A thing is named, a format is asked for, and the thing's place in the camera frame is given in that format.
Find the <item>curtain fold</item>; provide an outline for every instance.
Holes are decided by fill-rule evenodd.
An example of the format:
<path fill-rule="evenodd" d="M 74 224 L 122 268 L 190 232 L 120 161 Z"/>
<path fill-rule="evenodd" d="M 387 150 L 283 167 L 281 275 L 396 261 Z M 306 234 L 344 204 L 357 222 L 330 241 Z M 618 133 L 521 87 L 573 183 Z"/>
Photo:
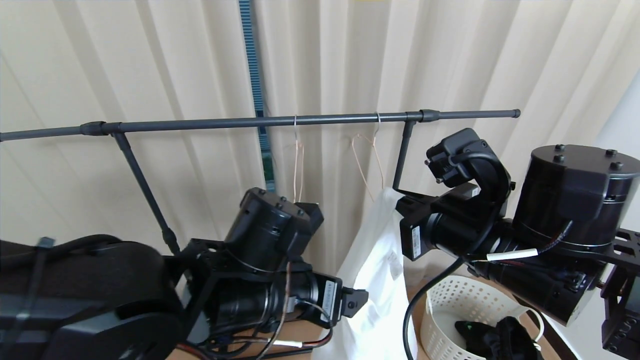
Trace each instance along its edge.
<path fill-rule="evenodd" d="M 535 147 L 590 145 L 640 67 L 640 4 L 622 1 L 254 2 L 267 115 L 520 108 L 519 119 L 417 124 L 401 188 L 439 194 L 424 152 L 474 128 L 520 184 Z M 302 200 L 325 222 L 306 254 L 335 273 L 371 200 L 351 138 L 376 124 L 306 126 Z M 395 170 L 402 124 L 382 124 L 376 146 L 385 185 Z M 293 128 L 269 130 L 278 192 L 293 193 Z M 369 188 L 381 188 L 371 146 L 355 151 Z M 519 191 L 511 197 L 515 210 Z M 447 262 L 447 256 L 437 263 Z"/>
<path fill-rule="evenodd" d="M 1 131 L 89 121 L 252 117 L 237 1 L 3 1 Z M 264 187 L 255 129 L 129 134 L 181 245 L 223 240 L 244 191 Z M 113 139 L 0 146 L 0 236 L 89 233 L 168 253 Z"/>

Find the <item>perforated basket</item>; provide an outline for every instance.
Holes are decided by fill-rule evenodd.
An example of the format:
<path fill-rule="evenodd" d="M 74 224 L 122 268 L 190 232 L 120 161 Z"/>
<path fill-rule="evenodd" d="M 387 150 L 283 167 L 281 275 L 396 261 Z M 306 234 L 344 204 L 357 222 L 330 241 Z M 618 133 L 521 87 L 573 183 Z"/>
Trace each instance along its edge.
<path fill-rule="evenodd" d="M 481 322 L 491 326 L 506 316 L 519 318 L 532 311 L 542 325 L 537 311 L 521 306 L 500 290 L 464 276 L 449 276 L 428 292 L 427 308 L 420 327 L 420 342 L 433 360 L 485 360 L 465 350 L 465 340 L 455 328 L 456 321 Z M 534 339 L 542 337 L 544 328 Z"/>

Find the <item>white garment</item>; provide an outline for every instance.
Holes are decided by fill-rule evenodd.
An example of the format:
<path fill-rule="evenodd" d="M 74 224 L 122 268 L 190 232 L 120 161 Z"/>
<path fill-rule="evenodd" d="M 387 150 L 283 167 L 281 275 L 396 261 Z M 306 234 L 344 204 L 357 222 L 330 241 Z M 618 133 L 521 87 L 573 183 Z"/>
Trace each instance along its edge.
<path fill-rule="evenodd" d="M 337 274 L 344 286 L 367 290 L 369 301 L 353 318 L 342 317 L 333 330 L 332 340 L 314 349 L 313 360 L 406 357 L 402 324 L 409 301 L 400 244 L 402 216 L 396 211 L 396 202 L 402 196 L 386 188 L 369 210 Z M 412 321 L 409 344 L 416 358 L 418 345 Z"/>

